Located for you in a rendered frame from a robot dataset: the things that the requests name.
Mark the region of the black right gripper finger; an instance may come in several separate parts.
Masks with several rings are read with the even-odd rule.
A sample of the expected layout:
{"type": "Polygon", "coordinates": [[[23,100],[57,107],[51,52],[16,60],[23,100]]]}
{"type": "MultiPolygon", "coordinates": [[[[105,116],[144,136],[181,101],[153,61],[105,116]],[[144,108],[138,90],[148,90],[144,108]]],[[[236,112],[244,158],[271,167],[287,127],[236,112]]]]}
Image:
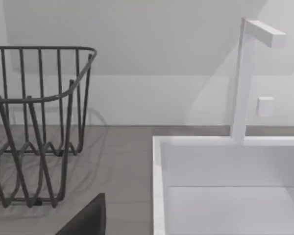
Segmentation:
{"type": "Polygon", "coordinates": [[[105,193],[99,193],[55,235],[105,235],[105,193]]]}

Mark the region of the white sink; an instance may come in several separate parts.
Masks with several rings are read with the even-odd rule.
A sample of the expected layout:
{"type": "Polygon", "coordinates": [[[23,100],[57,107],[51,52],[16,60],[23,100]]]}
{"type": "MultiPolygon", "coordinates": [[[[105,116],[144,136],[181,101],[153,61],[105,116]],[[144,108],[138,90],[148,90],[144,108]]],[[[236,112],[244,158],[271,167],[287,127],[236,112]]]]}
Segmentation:
{"type": "Polygon", "coordinates": [[[154,136],[154,235],[294,235],[294,137],[154,136]]]}

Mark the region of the tall white tap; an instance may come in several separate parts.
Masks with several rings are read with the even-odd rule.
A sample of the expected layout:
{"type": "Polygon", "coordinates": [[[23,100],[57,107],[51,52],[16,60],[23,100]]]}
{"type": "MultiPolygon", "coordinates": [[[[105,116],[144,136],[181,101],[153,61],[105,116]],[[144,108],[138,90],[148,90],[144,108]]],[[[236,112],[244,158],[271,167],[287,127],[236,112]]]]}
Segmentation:
{"type": "Polygon", "coordinates": [[[235,75],[233,121],[230,136],[236,143],[245,139],[247,106],[253,73],[255,42],[269,48],[283,48],[287,34],[260,20],[242,17],[235,75]]]}

